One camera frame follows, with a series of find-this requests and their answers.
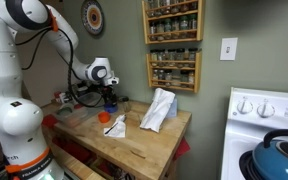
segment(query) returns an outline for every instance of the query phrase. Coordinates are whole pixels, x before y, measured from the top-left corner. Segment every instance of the wooden shelf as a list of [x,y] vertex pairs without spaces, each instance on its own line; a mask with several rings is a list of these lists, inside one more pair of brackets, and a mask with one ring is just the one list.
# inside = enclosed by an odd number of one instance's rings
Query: wooden shelf
[[[162,61],[153,61],[151,60],[151,54],[146,54],[146,65],[147,65],[147,75],[148,75],[148,85],[149,87],[160,87],[160,88],[166,88],[166,89],[177,89],[177,90],[185,90],[185,91],[192,91],[194,93],[197,93],[200,88],[200,79],[201,79],[201,59],[202,59],[202,51],[199,51],[195,55],[195,61],[189,61],[189,60],[176,60],[176,61],[170,61],[170,60],[162,60]],[[194,67],[176,67],[176,66],[152,66],[152,63],[185,63],[185,64],[195,64]],[[167,80],[154,80],[153,79],[153,70],[154,69],[171,69],[171,70],[188,70],[188,71],[194,71],[195,78],[194,83],[189,82],[176,82],[176,81],[167,81]],[[170,86],[161,85],[161,84],[155,84],[158,82],[163,83],[170,83]]]
[[[183,4],[190,4],[190,3],[194,3],[194,2],[198,3],[198,9],[196,9],[196,10],[188,10],[186,12],[178,12],[176,14],[161,15],[158,17],[149,17],[147,15],[148,12],[151,12],[151,11],[165,9],[167,7],[180,6]],[[153,8],[153,9],[149,9],[148,7],[149,6],[148,6],[147,1],[143,0],[142,1],[142,12],[143,12],[143,25],[144,25],[143,27],[144,27],[145,44],[160,44],[160,43],[189,42],[189,41],[201,41],[201,40],[203,40],[204,0],[185,1],[185,2],[178,3],[178,4],[172,4],[169,6],[162,6],[162,7]],[[150,22],[163,20],[165,18],[174,18],[174,17],[184,16],[184,15],[190,15],[190,14],[196,14],[197,29],[150,34],[150,27],[149,27]],[[191,35],[193,35],[193,38],[187,37],[187,38],[182,38],[182,39],[153,40],[153,41],[150,39],[150,37],[152,37],[152,36],[161,36],[161,35],[163,36],[163,35],[170,34],[170,33],[172,34],[172,33],[183,33],[183,32],[191,33]]]

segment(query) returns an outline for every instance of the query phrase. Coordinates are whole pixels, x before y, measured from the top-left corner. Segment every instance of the butcher block table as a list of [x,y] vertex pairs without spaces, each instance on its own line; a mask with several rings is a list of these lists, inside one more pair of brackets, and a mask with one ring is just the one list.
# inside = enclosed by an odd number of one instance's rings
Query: butcher block table
[[107,123],[100,123],[97,115],[70,128],[57,123],[55,131],[63,134],[98,156],[119,166],[137,179],[163,179],[173,156],[179,146],[192,114],[178,111],[177,117],[165,119],[159,133],[139,127],[140,119],[150,104],[130,101],[131,111],[126,113],[126,137],[111,138],[103,135],[103,129],[109,128],[123,108],[111,114]]

